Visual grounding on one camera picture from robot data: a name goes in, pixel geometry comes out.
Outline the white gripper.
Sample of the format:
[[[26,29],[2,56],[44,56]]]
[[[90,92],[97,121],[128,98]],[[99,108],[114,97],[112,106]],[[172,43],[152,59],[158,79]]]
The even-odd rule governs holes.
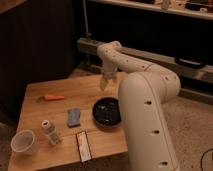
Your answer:
[[[101,78],[100,80],[100,88],[102,91],[105,90],[105,88],[108,85],[108,80],[112,79],[113,83],[117,83],[117,67],[109,60],[103,59],[102,60],[102,75],[104,78]]]

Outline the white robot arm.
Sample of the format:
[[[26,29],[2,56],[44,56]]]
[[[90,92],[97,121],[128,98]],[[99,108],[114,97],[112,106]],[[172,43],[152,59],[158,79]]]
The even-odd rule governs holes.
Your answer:
[[[100,45],[97,55],[102,59],[102,87],[118,70],[126,73],[119,84],[118,101],[131,171],[180,171],[162,110],[180,91],[178,75],[123,54],[117,41]]]

